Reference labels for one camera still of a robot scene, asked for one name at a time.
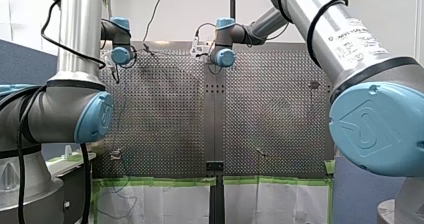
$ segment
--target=pegboard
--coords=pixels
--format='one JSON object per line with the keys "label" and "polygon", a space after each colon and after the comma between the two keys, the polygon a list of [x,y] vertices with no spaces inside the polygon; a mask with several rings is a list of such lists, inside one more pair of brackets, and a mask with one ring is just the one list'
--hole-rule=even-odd
{"label": "pegboard", "polygon": [[226,175],[323,176],[329,83],[302,44],[241,48],[226,73]]}
{"label": "pegboard", "polygon": [[139,52],[120,84],[102,71],[115,110],[94,176],[205,176],[210,160],[225,175],[325,176],[329,86],[305,45],[238,46],[235,66],[214,76],[190,44],[148,43],[157,53]]}
{"label": "pegboard", "polygon": [[[204,175],[204,71],[188,50],[140,51],[119,69],[120,84],[102,72],[115,108],[96,177]],[[118,149],[121,160],[111,160]]]}

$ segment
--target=robotic arm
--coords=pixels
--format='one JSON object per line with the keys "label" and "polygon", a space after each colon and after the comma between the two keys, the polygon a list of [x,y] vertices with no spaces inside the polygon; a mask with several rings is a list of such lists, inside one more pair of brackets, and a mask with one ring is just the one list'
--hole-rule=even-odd
{"label": "robotic arm", "polygon": [[423,223],[424,69],[413,58],[393,57],[384,49],[349,14],[348,0],[271,2],[276,9],[250,26],[219,19],[211,62],[230,67],[233,43],[261,45],[293,23],[333,84],[329,128],[335,144],[367,171],[409,177],[396,199],[396,224]]}
{"label": "robotic arm", "polygon": [[[126,65],[133,59],[129,22],[124,18],[102,21],[102,1],[60,0],[60,44],[99,59],[100,40],[111,40],[112,60]],[[23,118],[26,109],[27,119]],[[47,81],[46,87],[0,87],[0,219],[3,222],[18,223],[21,175],[17,143],[22,144],[26,167],[26,223],[63,223],[63,183],[51,180],[41,155],[41,143],[98,141],[109,130],[112,109],[112,96],[99,79],[99,63],[62,48],[57,73]]]}

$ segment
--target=green tape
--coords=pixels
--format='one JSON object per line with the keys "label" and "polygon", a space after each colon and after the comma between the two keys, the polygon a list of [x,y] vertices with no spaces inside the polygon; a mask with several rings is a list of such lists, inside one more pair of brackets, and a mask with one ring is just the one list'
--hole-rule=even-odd
{"label": "green tape", "polygon": [[330,186],[332,179],[299,179],[289,177],[240,176],[224,177],[224,185],[283,184],[295,186]]}
{"label": "green tape", "polygon": [[330,160],[330,161],[324,161],[325,163],[325,169],[327,171],[328,175],[334,174],[334,171],[336,169],[336,160]]}
{"label": "green tape", "polygon": [[258,183],[259,178],[257,176],[224,177],[224,185],[248,185]]}
{"label": "green tape", "polygon": [[100,188],[101,186],[99,185],[99,183],[93,181],[93,188],[91,191],[91,213],[93,213],[93,224],[97,224],[99,220],[99,213],[97,212],[97,203],[99,201]]}
{"label": "green tape", "polygon": [[151,187],[196,187],[196,186],[215,186],[215,178],[153,178],[153,177],[128,177],[112,179],[96,179],[95,183],[101,187],[119,187],[119,186],[151,186]]}

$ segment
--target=power cord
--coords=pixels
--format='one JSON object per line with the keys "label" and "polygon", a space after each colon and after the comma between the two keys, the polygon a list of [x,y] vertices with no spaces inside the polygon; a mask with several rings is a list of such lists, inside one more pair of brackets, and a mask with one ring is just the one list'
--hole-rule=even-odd
{"label": "power cord", "polygon": [[284,19],[286,19],[289,23],[293,23],[293,20],[287,16],[287,14],[284,12],[283,9],[283,4],[281,3],[281,0],[277,0],[278,1],[278,8],[280,9],[280,13],[281,15],[284,17]]}
{"label": "power cord", "polygon": [[65,46],[65,45],[62,45],[62,44],[60,44],[59,42],[56,42],[56,41],[54,41],[53,39],[51,39],[50,37],[46,36],[45,31],[46,31],[47,27],[49,26],[50,19],[51,19],[51,16],[52,16],[52,12],[53,12],[53,8],[54,8],[57,4],[59,4],[59,2],[60,2],[60,0],[55,0],[55,1],[53,2],[53,4],[50,6],[50,8],[49,8],[49,12],[48,12],[48,15],[47,15],[46,23],[44,24],[43,28],[41,28],[41,36],[42,36],[42,37],[43,37],[46,41],[48,41],[48,42],[52,43],[52,44],[53,44],[53,45],[55,45],[55,46],[58,46],[58,47],[60,47],[60,48],[62,48],[62,49],[64,49],[64,50],[66,50],[66,51],[68,51],[68,52],[70,52],[70,53],[72,53],[72,54],[74,54],[74,55],[76,55],[76,56],[79,56],[79,57],[81,57],[81,58],[84,58],[84,59],[87,59],[87,60],[90,60],[90,61],[93,61],[93,62],[97,62],[97,63],[99,63],[99,64],[100,64],[100,66],[99,66],[99,68],[100,68],[100,69],[105,68],[105,67],[106,67],[106,63],[104,63],[102,60],[97,59],[97,58],[94,58],[94,57],[90,57],[90,56],[87,56],[87,55],[84,55],[84,54],[82,54],[82,53],[80,53],[80,52],[77,52],[77,51],[75,51],[75,50],[73,50],[73,49],[71,49],[71,48],[69,48],[69,47],[67,47],[67,46]]}
{"label": "power cord", "polygon": [[258,36],[256,36],[255,34],[253,34],[253,32],[251,32],[250,30],[248,30],[247,28],[246,28],[246,30],[248,30],[248,35],[250,35],[250,36],[252,36],[252,37],[254,37],[254,38],[256,38],[256,39],[259,39],[259,40],[261,40],[261,41],[271,41],[271,40],[274,40],[274,39],[277,39],[278,37],[280,37],[281,35],[283,35],[284,34],[284,32],[286,32],[287,31],[287,28],[289,27],[289,23],[287,23],[285,26],[284,26],[284,28],[283,28],[283,30],[279,33],[279,34],[277,34],[276,36],[273,36],[273,37],[269,37],[269,38],[262,38],[262,37],[258,37]]}
{"label": "power cord", "polygon": [[143,43],[146,41],[146,39],[147,39],[147,35],[149,35],[150,25],[152,24],[153,19],[155,18],[156,10],[158,9],[158,6],[159,6],[160,1],[161,1],[161,0],[158,0],[158,1],[156,2],[155,8],[153,9],[152,17],[150,18],[150,21],[149,21],[149,23],[147,24],[146,33],[144,34]]}
{"label": "power cord", "polygon": [[24,125],[28,123],[28,115],[29,112],[34,105],[35,100],[38,95],[46,90],[46,86],[39,87],[34,94],[32,94],[31,99],[29,100],[21,118],[19,121],[19,127],[17,130],[17,147],[18,147],[18,158],[19,158],[19,199],[18,199],[18,219],[19,224],[25,224],[24,218],[24,200],[25,200],[25,161],[24,161],[24,153],[22,147],[22,129]]}
{"label": "power cord", "polygon": [[212,27],[216,27],[216,25],[215,25],[215,24],[212,24],[212,23],[210,23],[210,22],[203,23],[202,25],[200,25],[200,26],[197,28],[196,33],[194,34],[194,36],[195,36],[195,37],[199,37],[200,29],[202,29],[202,27],[204,27],[204,26],[212,26]]}
{"label": "power cord", "polygon": [[90,215],[90,202],[91,202],[91,167],[90,159],[88,158],[87,145],[82,143],[81,145],[82,158],[84,160],[84,180],[85,180],[85,200],[84,200],[84,211],[82,214],[81,224],[88,224],[88,217]]}

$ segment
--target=blue cap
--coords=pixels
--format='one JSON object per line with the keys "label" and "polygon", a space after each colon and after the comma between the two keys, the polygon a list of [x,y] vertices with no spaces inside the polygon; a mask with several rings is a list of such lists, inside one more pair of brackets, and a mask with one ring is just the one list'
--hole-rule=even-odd
{"label": "blue cap", "polygon": [[131,61],[131,54],[123,47],[115,47],[112,51],[112,61],[120,66],[125,66]]}
{"label": "blue cap", "polygon": [[231,49],[222,49],[216,54],[216,62],[221,67],[231,67],[236,62],[236,54]]}
{"label": "blue cap", "polygon": [[115,23],[116,25],[124,28],[127,31],[130,31],[130,21],[125,17],[111,17],[110,21]]}
{"label": "blue cap", "polygon": [[75,128],[76,143],[101,140],[108,132],[112,121],[113,99],[107,92],[99,92],[82,112]]}
{"label": "blue cap", "polygon": [[228,18],[228,17],[218,18],[218,20],[216,20],[216,29],[222,30],[225,28],[232,27],[235,24],[236,22],[234,21],[233,18]]}
{"label": "blue cap", "polygon": [[357,166],[384,176],[424,177],[424,94],[366,82],[344,91],[330,111],[330,132]]}

